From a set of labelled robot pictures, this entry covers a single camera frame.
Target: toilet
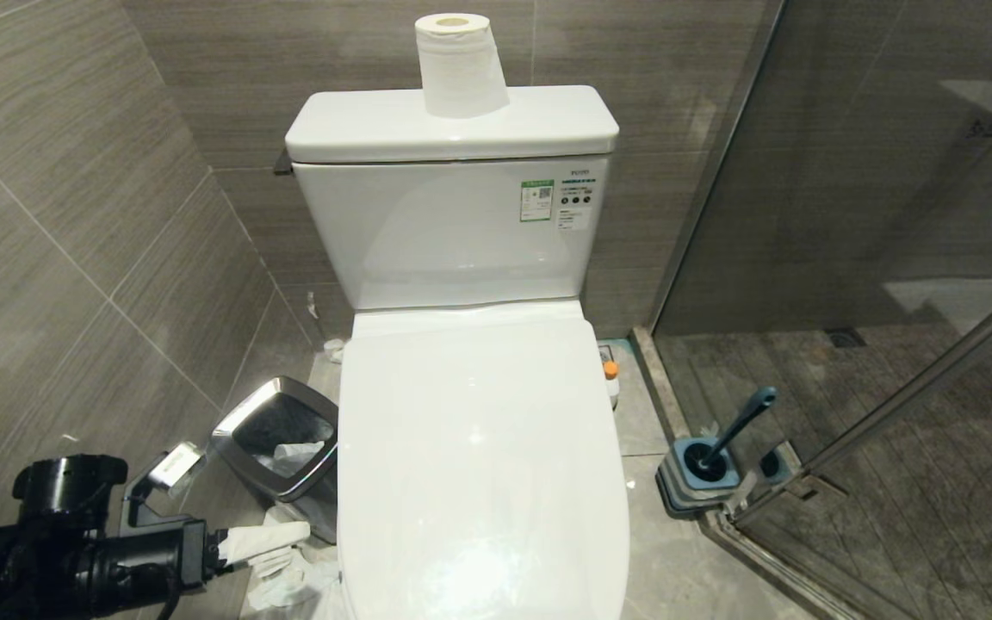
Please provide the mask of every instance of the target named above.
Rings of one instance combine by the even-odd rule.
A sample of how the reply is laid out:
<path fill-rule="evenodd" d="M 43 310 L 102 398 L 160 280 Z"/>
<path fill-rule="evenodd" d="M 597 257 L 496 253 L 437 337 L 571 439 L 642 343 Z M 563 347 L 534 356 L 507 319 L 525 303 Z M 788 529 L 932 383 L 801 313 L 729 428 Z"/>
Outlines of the toilet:
<path fill-rule="evenodd" d="M 617 620 L 629 514 L 581 293 L 618 126 L 587 86 L 469 119 L 319 93 L 293 170 L 347 300 L 338 556 L 356 620 Z"/>

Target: stainless steel trash can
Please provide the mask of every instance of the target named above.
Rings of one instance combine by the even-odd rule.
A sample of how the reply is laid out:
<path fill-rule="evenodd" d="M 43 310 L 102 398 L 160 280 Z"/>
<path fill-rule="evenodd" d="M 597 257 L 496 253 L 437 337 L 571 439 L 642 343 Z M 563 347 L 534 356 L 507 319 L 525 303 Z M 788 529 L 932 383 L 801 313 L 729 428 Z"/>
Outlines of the stainless steel trash can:
<path fill-rule="evenodd" d="M 210 444 L 253 492 L 293 507 L 315 536 L 334 545 L 337 435 L 335 403 L 279 376 L 236 405 Z"/>

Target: label sticker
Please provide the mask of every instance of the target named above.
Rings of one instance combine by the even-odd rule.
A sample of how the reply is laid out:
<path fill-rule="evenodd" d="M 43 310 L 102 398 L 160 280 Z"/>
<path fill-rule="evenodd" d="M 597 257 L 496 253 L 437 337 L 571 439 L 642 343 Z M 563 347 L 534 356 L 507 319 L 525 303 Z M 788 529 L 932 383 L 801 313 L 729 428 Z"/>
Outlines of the label sticker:
<path fill-rule="evenodd" d="M 590 207 L 558 208 L 558 231 L 584 231 L 591 218 Z"/>
<path fill-rule="evenodd" d="M 550 219 L 554 204 L 554 179 L 523 181 L 520 194 L 519 222 L 544 222 Z"/>

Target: paper towel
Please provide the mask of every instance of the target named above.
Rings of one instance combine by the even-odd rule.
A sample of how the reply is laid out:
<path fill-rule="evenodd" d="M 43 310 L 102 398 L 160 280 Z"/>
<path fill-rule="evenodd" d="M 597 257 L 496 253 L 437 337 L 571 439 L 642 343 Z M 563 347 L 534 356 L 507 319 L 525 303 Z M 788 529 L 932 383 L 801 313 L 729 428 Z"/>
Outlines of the paper towel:
<path fill-rule="evenodd" d="M 473 118 L 511 102 L 488 17 L 472 13 L 420 17 L 416 48 L 428 114 Z"/>

